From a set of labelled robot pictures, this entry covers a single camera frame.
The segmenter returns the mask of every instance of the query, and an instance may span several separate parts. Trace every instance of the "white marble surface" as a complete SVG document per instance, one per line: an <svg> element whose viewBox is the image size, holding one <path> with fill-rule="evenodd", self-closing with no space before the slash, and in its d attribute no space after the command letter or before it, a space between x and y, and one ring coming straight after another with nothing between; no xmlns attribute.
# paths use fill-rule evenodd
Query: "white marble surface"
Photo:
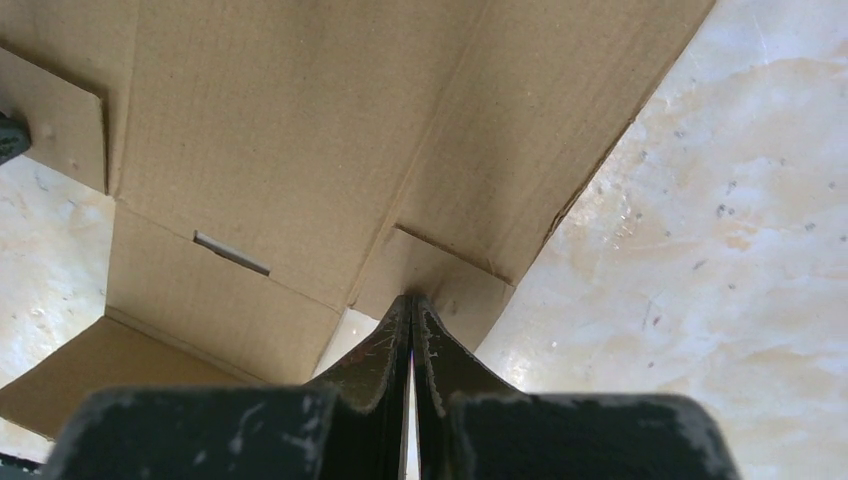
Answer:
<svg viewBox="0 0 848 480"><path fill-rule="evenodd" d="M0 167L0 386L103 314L114 204L34 161ZM0 420L0 451L49 442Z"/></svg>
<svg viewBox="0 0 848 480"><path fill-rule="evenodd" d="M525 390L690 395L746 478L848 478L846 56L844 0L720 0L478 356ZM112 213L0 168L0 385L102 312ZM346 315L319 370L374 326ZM47 447L0 423L0 451Z"/></svg>

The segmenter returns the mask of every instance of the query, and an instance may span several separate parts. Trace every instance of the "cardboard tab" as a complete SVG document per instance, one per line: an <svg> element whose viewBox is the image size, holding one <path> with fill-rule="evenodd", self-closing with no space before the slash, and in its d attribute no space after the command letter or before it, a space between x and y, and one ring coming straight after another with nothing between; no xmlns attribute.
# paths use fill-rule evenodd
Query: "cardboard tab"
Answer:
<svg viewBox="0 0 848 480"><path fill-rule="evenodd" d="M103 106L96 95L0 49L0 111L27 125L27 157L106 192Z"/></svg>
<svg viewBox="0 0 848 480"><path fill-rule="evenodd" d="M396 296L424 293L448 331L471 351L515 291L503 280L397 228L379 249L367 266L353 308L382 318Z"/></svg>
<svg viewBox="0 0 848 480"><path fill-rule="evenodd" d="M55 439L85 398L120 385L240 385L182 350L103 317L0 390L0 417Z"/></svg>

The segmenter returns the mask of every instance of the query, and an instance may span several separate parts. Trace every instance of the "cardboard flap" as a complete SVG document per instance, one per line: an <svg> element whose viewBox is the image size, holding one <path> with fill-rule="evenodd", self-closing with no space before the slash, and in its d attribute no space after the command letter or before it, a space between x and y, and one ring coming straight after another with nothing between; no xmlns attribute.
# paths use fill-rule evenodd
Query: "cardboard flap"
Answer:
<svg viewBox="0 0 848 480"><path fill-rule="evenodd" d="M138 3L0 0L0 47L105 102L110 194L117 187L124 148Z"/></svg>
<svg viewBox="0 0 848 480"><path fill-rule="evenodd" d="M26 156L106 192L103 106L96 95L0 49L0 111L27 125Z"/></svg>
<svg viewBox="0 0 848 480"><path fill-rule="evenodd" d="M116 207L107 313L267 382L309 380L339 313Z"/></svg>
<svg viewBox="0 0 848 480"><path fill-rule="evenodd" d="M517 284L712 3L489 2L395 223Z"/></svg>
<svg viewBox="0 0 848 480"><path fill-rule="evenodd" d="M503 280L397 228L378 248L353 308L382 318L398 295L424 293L448 331L471 351L515 291Z"/></svg>
<svg viewBox="0 0 848 480"><path fill-rule="evenodd" d="M142 1L118 198L343 309L482 7Z"/></svg>
<svg viewBox="0 0 848 480"><path fill-rule="evenodd" d="M103 317L0 390L0 417L54 439L91 393L119 385L239 385L182 350Z"/></svg>

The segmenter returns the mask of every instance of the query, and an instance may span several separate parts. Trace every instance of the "dark corner object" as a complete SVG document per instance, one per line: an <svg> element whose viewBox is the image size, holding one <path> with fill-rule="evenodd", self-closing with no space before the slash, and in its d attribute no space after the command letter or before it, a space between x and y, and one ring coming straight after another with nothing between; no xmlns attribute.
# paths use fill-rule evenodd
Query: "dark corner object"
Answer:
<svg viewBox="0 0 848 480"><path fill-rule="evenodd" d="M398 297L368 338L300 387L97 393L41 478L403 478L410 388L423 479L737 478L695 402L524 394L460 345L420 296Z"/></svg>
<svg viewBox="0 0 848 480"><path fill-rule="evenodd" d="M29 150L26 127L0 112L0 165Z"/></svg>

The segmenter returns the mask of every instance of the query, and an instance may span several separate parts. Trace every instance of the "black object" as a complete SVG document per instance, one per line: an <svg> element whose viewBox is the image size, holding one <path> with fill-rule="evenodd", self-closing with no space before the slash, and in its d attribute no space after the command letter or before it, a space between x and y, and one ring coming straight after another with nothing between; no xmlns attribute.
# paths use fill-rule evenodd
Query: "black object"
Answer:
<svg viewBox="0 0 848 480"><path fill-rule="evenodd" d="M695 402L527 395L483 366L430 303L302 387L109 390L65 427L45 479L403 478L412 353L422 478L737 478Z"/></svg>
<svg viewBox="0 0 848 480"><path fill-rule="evenodd" d="M0 165L29 150L26 128L0 113Z"/></svg>

